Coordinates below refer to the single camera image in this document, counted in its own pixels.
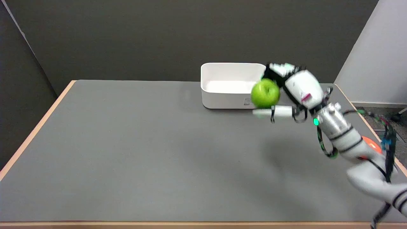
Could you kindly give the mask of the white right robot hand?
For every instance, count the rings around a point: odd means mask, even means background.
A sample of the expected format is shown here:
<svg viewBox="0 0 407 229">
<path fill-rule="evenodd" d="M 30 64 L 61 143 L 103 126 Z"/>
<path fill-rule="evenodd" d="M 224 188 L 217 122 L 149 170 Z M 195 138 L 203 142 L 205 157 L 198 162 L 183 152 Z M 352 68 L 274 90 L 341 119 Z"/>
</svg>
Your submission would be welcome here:
<svg viewBox="0 0 407 229">
<path fill-rule="evenodd" d="M 268 62 L 261 80 L 256 84 L 266 81 L 276 84 L 278 91 L 289 97 L 293 106 L 277 105 L 276 102 L 260 105 L 252 98 L 255 116 L 268 117 L 272 123 L 276 118 L 293 119 L 295 123 L 304 123 L 308 114 L 315 115 L 328 105 L 333 88 L 328 87 L 323 91 L 317 78 L 306 67 L 292 64 L 276 64 Z"/>
</svg>

